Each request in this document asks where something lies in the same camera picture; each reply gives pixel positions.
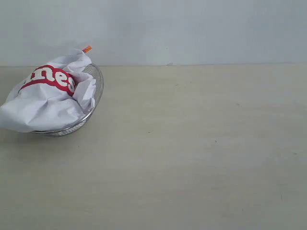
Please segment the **white t-shirt red print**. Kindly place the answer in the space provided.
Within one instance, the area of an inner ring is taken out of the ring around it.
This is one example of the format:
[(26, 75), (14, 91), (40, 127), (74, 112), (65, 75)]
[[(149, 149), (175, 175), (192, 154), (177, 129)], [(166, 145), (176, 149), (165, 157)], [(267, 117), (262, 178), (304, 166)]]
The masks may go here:
[(0, 126), (22, 133), (63, 129), (94, 106), (96, 80), (84, 73), (92, 63), (82, 49), (37, 67), (0, 107)]

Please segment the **round metal mesh basket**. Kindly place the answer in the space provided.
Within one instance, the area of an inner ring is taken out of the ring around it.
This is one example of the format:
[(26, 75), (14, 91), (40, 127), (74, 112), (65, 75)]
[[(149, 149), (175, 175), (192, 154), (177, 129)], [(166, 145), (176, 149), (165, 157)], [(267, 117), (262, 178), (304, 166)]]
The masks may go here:
[(96, 80), (96, 90), (94, 94), (95, 106), (82, 119), (78, 120), (77, 122), (63, 129), (51, 130), (51, 131), (32, 131), (31, 133), (44, 135), (48, 137), (63, 137), (79, 130), (88, 122), (88, 120), (91, 118), (102, 97), (104, 89), (104, 78), (100, 68), (95, 64), (88, 65), (83, 72), (92, 75), (93, 78)]

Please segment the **orange garment tag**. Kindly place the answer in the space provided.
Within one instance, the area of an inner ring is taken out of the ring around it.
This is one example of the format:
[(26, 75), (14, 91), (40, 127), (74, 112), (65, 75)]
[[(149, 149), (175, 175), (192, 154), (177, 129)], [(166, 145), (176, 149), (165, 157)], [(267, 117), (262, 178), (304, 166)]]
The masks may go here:
[(87, 53), (87, 52), (89, 52), (89, 51), (91, 51), (92, 50), (92, 47), (91, 46), (87, 46), (86, 48), (84, 48), (82, 51), (84, 52), (84, 53)]

